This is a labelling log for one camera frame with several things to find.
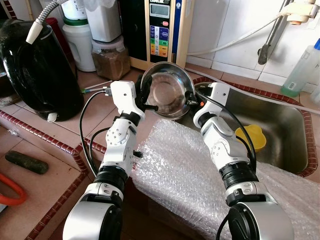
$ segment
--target metal bowl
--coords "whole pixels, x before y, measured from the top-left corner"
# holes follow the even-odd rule
[[[155,112],[162,118],[176,120],[189,111],[186,105],[186,91],[195,94],[195,86],[189,74],[178,65],[161,61],[152,65],[142,76],[151,75],[152,84],[147,104],[158,106]]]

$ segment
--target black electric kettle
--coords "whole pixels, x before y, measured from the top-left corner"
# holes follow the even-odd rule
[[[0,29],[0,57],[7,76],[22,100],[43,119],[54,122],[75,116],[84,98],[66,56],[50,27],[31,45],[26,37],[32,21]]]

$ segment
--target bubble wrap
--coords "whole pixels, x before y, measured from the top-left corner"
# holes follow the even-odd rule
[[[136,160],[132,171],[136,188],[183,218],[204,238],[215,239],[229,207],[223,181],[201,134],[160,119],[139,150],[143,158]],[[260,162],[256,175],[290,217],[294,239],[320,239],[319,184]],[[231,239],[227,226],[223,240]]]

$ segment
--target kitchen sink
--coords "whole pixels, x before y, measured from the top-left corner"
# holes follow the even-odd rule
[[[256,124],[262,128],[266,137],[266,145],[260,152],[257,152],[257,161],[274,165],[294,174],[302,172],[307,167],[305,123],[299,110],[256,99],[233,89],[230,89],[225,106],[244,126]],[[222,111],[220,117],[234,131],[239,127],[226,112]],[[177,122],[200,132],[200,129],[194,126],[191,112]]]

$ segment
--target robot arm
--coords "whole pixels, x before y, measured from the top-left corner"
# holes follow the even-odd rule
[[[225,105],[229,87],[212,83],[210,98]],[[238,142],[234,131],[219,117],[221,108],[207,102],[193,118],[201,128],[211,160],[219,171],[224,186],[227,215],[233,240],[293,240],[294,231],[289,217],[259,182],[247,149]]]
[[[150,89],[152,78],[143,82]],[[106,88],[106,95],[112,95],[120,116],[106,133],[108,147],[95,180],[66,219],[63,240],[120,239],[125,183],[131,173],[133,155],[142,156],[134,151],[137,127],[145,119],[146,109],[157,110],[155,106],[145,105],[149,90],[142,86],[140,91],[139,82],[137,85],[138,97],[131,81],[115,81]]]

